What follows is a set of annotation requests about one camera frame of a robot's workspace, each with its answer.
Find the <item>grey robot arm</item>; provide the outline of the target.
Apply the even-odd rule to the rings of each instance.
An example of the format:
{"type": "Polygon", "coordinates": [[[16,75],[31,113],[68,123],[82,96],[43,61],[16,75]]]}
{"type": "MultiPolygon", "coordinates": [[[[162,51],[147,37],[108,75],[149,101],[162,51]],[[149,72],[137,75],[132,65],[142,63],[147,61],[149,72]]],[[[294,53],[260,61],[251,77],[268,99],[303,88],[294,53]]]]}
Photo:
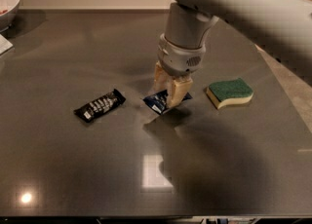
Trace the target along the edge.
{"type": "Polygon", "coordinates": [[[312,82],[311,0],[174,0],[158,46],[154,89],[166,90],[167,105],[178,106],[201,67],[206,37],[227,22],[305,83],[312,82]]]}

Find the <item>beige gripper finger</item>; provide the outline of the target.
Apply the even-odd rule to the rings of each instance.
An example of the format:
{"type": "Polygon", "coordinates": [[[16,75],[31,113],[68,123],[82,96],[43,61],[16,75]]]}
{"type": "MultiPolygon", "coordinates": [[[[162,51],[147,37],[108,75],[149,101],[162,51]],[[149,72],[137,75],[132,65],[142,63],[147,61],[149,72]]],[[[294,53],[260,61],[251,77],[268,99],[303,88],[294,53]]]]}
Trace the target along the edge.
{"type": "Polygon", "coordinates": [[[155,64],[153,89],[155,93],[168,91],[171,85],[171,77],[164,70],[159,61],[155,64]]]}
{"type": "Polygon", "coordinates": [[[169,108],[174,108],[181,104],[183,98],[188,93],[193,85],[193,80],[190,75],[173,77],[169,79],[167,86],[167,105],[169,108]]]}

